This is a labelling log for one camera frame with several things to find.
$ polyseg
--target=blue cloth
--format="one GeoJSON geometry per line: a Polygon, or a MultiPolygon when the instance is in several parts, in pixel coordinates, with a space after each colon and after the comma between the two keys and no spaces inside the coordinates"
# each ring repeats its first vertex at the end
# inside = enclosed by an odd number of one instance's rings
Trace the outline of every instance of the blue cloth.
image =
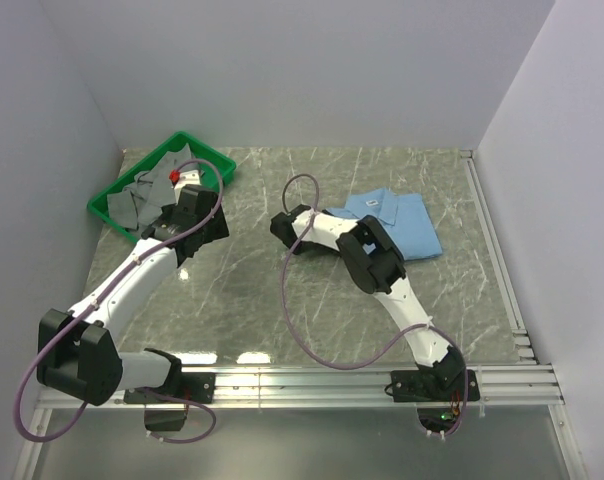
{"type": "Polygon", "coordinates": [[[398,246],[405,261],[442,255],[442,246],[419,193],[396,195],[388,188],[379,188],[351,195],[344,208],[327,211],[336,217],[356,220],[373,215],[398,246]]]}

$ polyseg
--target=red object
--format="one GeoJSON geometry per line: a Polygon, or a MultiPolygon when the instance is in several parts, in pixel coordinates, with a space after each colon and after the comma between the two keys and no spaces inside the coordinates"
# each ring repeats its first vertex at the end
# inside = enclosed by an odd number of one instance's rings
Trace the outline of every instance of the red object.
{"type": "Polygon", "coordinates": [[[178,180],[180,180],[180,172],[172,170],[171,173],[169,173],[169,180],[173,182],[173,185],[178,183],[178,180]]]}

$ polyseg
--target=gray cloth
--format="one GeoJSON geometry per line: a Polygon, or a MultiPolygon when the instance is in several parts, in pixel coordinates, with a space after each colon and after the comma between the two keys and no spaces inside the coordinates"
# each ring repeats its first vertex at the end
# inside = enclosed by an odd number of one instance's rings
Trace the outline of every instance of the gray cloth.
{"type": "MultiPolygon", "coordinates": [[[[175,192],[169,174],[192,157],[191,148],[185,145],[179,152],[166,152],[155,167],[139,172],[134,182],[120,193],[107,196],[109,216],[118,225],[140,236],[144,229],[162,214],[162,207],[175,204],[175,192]]],[[[195,170],[195,164],[181,171],[195,170]]]]}

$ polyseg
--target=cable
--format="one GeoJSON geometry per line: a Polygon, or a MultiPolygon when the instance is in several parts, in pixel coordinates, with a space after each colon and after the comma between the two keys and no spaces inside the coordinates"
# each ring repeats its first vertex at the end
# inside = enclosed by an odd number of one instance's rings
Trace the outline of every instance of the cable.
{"type": "MultiPolygon", "coordinates": [[[[417,323],[417,324],[411,325],[410,327],[407,327],[407,328],[401,330],[384,347],[382,347],[382,349],[379,352],[374,354],[373,357],[371,357],[370,359],[365,360],[363,362],[358,362],[358,363],[353,363],[353,364],[334,363],[334,362],[329,362],[328,360],[324,360],[322,357],[318,356],[315,352],[313,352],[306,345],[306,343],[304,342],[304,339],[300,336],[300,334],[295,329],[295,326],[293,325],[293,322],[291,321],[291,316],[289,314],[289,309],[288,309],[287,301],[286,301],[286,273],[287,273],[287,267],[289,266],[289,262],[291,261],[291,258],[293,257],[293,252],[297,249],[298,245],[300,245],[300,243],[304,239],[304,236],[309,232],[309,230],[311,230],[311,228],[313,228],[313,224],[315,222],[315,216],[318,214],[318,203],[320,202],[320,185],[319,185],[317,179],[313,175],[310,175],[308,173],[299,173],[299,174],[291,177],[286,182],[286,184],[284,185],[284,189],[282,190],[282,206],[284,207],[284,210],[287,212],[288,212],[288,209],[286,207],[286,200],[285,200],[286,192],[287,192],[289,186],[294,181],[296,181],[300,178],[310,179],[313,182],[313,185],[315,187],[315,195],[313,197],[313,202],[311,204],[311,217],[309,219],[309,223],[307,224],[307,226],[304,228],[304,230],[302,230],[302,233],[300,233],[300,235],[298,236],[298,239],[293,243],[293,245],[291,245],[291,248],[289,248],[288,252],[286,253],[286,257],[284,258],[284,264],[282,265],[282,271],[280,273],[280,300],[282,303],[282,310],[284,311],[284,320],[286,322],[287,328],[289,329],[289,332],[291,333],[291,336],[293,337],[295,342],[299,345],[299,347],[302,350],[304,350],[304,352],[309,357],[311,357],[317,363],[319,363],[320,365],[323,365],[325,367],[332,368],[335,370],[343,370],[343,371],[358,370],[360,368],[367,367],[367,366],[371,365],[372,363],[376,362],[380,357],[382,357],[382,355],[384,355],[386,352],[388,352],[391,349],[391,347],[398,340],[400,340],[402,337],[404,337],[404,335],[406,335],[407,333],[426,328],[426,329],[433,330],[435,333],[437,333],[439,336],[441,336],[444,340],[449,342],[449,344],[460,353],[460,357],[462,358],[462,352],[460,351],[458,346],[455,344],[453,339],[451,339],[444,331],[440,330],[439,328],[437,328],[433,325],[427,325],[425,323],[417,323]]],[[[469,391],[468,391],[469,390],[469,385],[468,385],[469,384],[469,373],[466,369],[466,363],[463,365],[463,367],[464,367],[464,394],[462,397],[462,408],[460,409],[460,415],[458,415],[453,426],[449,429],[448,432],[445,433],[446,436],[452,435],[453,433],[455,433],[455,431],[459,428],[460,423],[462,421],[462,417],[464,416],[464,413],[466,411],[466,403],[467,403],[467,398],[469,395],[469,391]]]]}
{"type": "MultiPolygon", "coordinates": [[[[179,235],[176,235],[172,238],[169,238],[168,240],[165,240],[164,242],[158,243],[157,245],[149,248],[147,251],[140,254],[140,256],[138,257],[139,262],[144,261],[149,256],[153,255],[154,253],[161,250],[162,248],[172,245],[173,243],[182,240],[184,237],[193,235],[195,232],[200,230],[209,220],[211,220],[211,218],[213,218],[213,216],[217,213],[218,209],[220,208],[220,205],[222,204],[222,193],[224,191],[224,182],[222,180],[222,176],[220,175],[219,170],[215,167],[215,165],[213,165],[208,160],[204,160],[204,159],[200,159],[200,158],[192,159],[187,162],[184,162],[176,170],[179,171],[182,168],[184,168],[185,166],[190,165],[192,163],[206,165],[215,174],[215,177],[218,181],[218,185],[220,187],[220,192],[218,194],[218,198],[217,198],[217,201],[215,202],[215,205],[213,206],[211,211],[200,222],[198,222],[193,227],[180,233],[179,235]]],[[[75,317],[73,320],[71,320],[71,322],[66,327],[64,327],[62,330],[60,330],[51,339],[51,341],[49,341],[49,343],[47,343],[42,348],[42,350],[40,350],[40,352],[38,352],[38,354],[35,356],[35,358],[31,362],[31,364],[27,367],[26,371],[24,372],[24,375],[22,376],[22,380],[20,381],[20,384],[18,386],[18,391],[15,395],[15,400],[13,402],[13,423],[15,424],[15,428],[18,431],[18,433],[20,435],[22,435],[25,439],[30,440],[32,442],[41,442],[41,443],[50,442],[52,440],[55,440],[55,439],[61,437],[62,435],[64,435],[66,432],[68,432],[73,427],[73,425],[75,425],[75,423],[78,421],[78,419],[80,418],[82,413],[84,413],[84,410],[87,407],[87,402],[82,403],[80,408],[73,415],[73,418],[71,419],[69,424],[66,425],[65,427],[63,427],[61,430],[59,430],[55,433],[49,434],[49,435],[38,436],[38,435],[34,435],[31,432],[29,432],[29,430],[24,426],[24,422],[22,421],[22,413],[20,410],[20,405],[22,404],[22,396],[24,395],[24,390],[29,381],[29,378],[31,378],[31,375],[33,375],[33,372],[35,372],[35,370],[38,368],[38,365],[40,364],[40,362],[42,362],[44,357],[46,357],[51,352],[51,350],[53,350],[53,347],[55,347],[66,335],[68,335],[69,332],[71,332],[71,330],[73,330],[77,324],[79,324],[80,322],[85,320],[91,313],[96,311],[99,308],[100,304],[109,296],[109,294],[111,294],[111,292],[113,292],[113,290],[118,286],[118,284],[124,278],[126,278],[126,276],[129,273],[131,273],[131,271],[133,271],[137,266],[138,266],[138,263],[136,263],[134,261],[131,261],[128,265],[126,265],[120,271],[120,273],[118,273],[113,278],[113,280],[104,288],[102,293],[100,293],[97,296],[97,298],[95,299],[95,302],[92,303],[91,305],[89,305],[77,317],[75,317]]],[[[181,402],[181,400],[179,400],[179,399],[173,399],[172,401],[181,402]]]]}
{"type": "Polygon", "coordinates": [[[211,410],[209,407],[207,407],[206,405],[203,405],[198,402],[194,402],[193,400],[178,399],[178,398],[174,398],[174,397],[169,397],[168,395],[162,395],[162,394],[156,393],[153,390],[151,390],[150,388],[146,388],[146,387],[138,389],[138,390],[142,390],[144,393],[153,395],[155,398],[157,398],[159,400],[164,400],[165,402],[183,403],[184,405],[187,405],[187,406],[190,405],[192,407],[197,407],[201,410],[204,410],[206,413],[208,413],[211,416],[211,425],[209,426],[207,431],[204,433],[201,433],[200,435],[192,437],[192,438],[167,438],[167,437],[163,437],[162,435],[155,433],[155,432],[148,432],[149,436],[151,436],[153,438],[157,438],[161,442],[172,443],[172,444],[176,444],[176,445],[184,445],[186,443],[197,442],[198,440],[202,440],[202,439],[208,437],[209,434],[215,428],[215,424],[218,422],[218,419],[215,416],[215,412],[213,410],[211,410]]]}

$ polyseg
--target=white wall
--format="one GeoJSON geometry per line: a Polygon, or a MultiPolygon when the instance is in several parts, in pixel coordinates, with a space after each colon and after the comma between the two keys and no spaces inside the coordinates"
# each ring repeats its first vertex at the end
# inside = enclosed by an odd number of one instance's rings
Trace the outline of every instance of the white wall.
{"type": "Polygon", "coordinates": [[[82,292],[100,228],[85,205],[119,156],[37,0],[0,0],[0,479],[22,444],[10,410],[38,321],[82,292]]]}
{"type": "Polygon", "coordinates": [[[604,479],[604,0],[559,0],[479,148],[537,352],[604,479]]]}
{"type": "Polygon", "coordinates": [[[124,146],[477,147],[552,0],[42,0],[124,146]]]}

